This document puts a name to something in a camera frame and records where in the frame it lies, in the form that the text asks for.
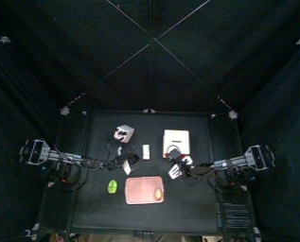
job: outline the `black table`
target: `black table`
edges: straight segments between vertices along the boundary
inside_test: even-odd
[[[220,234],[216,191],[206,179],[172,180],[168,172],[173,164],[163,158],[163,138],[164,130],[188,130],[195,164],[211,164],[243,155],[236,120],[227,114],[76,112],[62,118],[58,149],[105,160],[108,138],[121,125],[136,129],[131,142],[141,158],[143,145],[151,145],[151,160],[141,160],[129,176],[124,169],[90,170],[88,182],[77,191],[64,191],[60,185],[46,187],[40,231]],[[149,176],[163,177],[164,202],[128,205],[127,178]],[[107,190],[111,180],[119,183],[115,195]]]

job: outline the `black curtain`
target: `black curtain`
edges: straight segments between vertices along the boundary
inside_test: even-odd
[[[188,18],[208,1],[111,2],[0,0],[0,27],[61,107],[86,93],[73,108],[228,112],[219,95],[240,111],[295,53],[300,0],[210,1]]]
[[[10,43],[0,44],[0,238],[10,241],[36,225],[42,180],[20,164],[26,139],[56,141],[60,110],[21,64]]]
[[[300,241],[300,49],[243,110],[243,144],[268,144],[276,168],[255,189],[259,224],[271,241]]]

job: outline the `pink tray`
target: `pink tray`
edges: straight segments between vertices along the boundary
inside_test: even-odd
[[[161,189],[163,197],[156,198],[156,190]],[[127,179],[127,203],[148,204],[164,201],[164,182],[161,177]]]

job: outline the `white block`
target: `white block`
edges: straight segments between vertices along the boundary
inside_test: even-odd
[[[175,148],[180,149],[183,155],[191,154],[189,132],[187,130],[165,130],[164,158],[168,158]]]
[[[116,129],[115,138],[120,140],[123,143],[128,143],[133,133],[135,133],[135,128],[132,128],[128,125],[123,125]]]
[[[151,159],[151,145],[144,145],[144,160]]]

